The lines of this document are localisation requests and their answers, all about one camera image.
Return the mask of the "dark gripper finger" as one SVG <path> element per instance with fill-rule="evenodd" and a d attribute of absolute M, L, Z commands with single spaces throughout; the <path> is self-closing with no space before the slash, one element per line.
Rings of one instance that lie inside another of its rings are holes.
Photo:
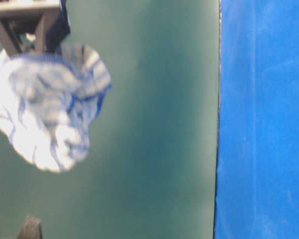
<path fill-rule="evenodd" d="M 61 1 L 61 13 L 46 34 L 46 52 L 55 52 L 61 42 L 70 34 L 70 20 L 68 17 L 67 0 Z"/>

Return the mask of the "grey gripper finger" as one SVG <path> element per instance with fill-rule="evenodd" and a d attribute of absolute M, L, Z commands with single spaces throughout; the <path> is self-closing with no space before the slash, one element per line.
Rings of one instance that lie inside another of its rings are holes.
<path fill-rule="evenodd" d="M 34 36 L 35 52 L 48 52 L 47 34 L 59 16 L 59 0 L 0 0 L 0 43 L 6 54 L 24 52 L 27 34 Z"/>
<path fill-rule="evenodd" d="M 37 216 L 28 215 L 21 226 L 17 239 L 43 239 L 41 220 Z"/>

